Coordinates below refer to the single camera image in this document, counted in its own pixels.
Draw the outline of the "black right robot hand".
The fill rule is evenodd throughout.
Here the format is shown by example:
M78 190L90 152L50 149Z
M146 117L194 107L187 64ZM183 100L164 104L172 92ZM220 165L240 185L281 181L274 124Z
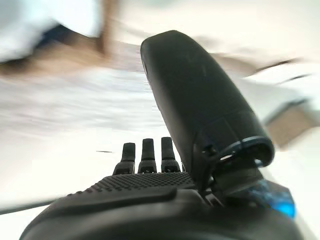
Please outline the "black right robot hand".
M111 176L59 198L23 240L301 240L290 191L260 168L272 140L239 89L189 36L170 30L145 39L143 68L170 136L123 146Z

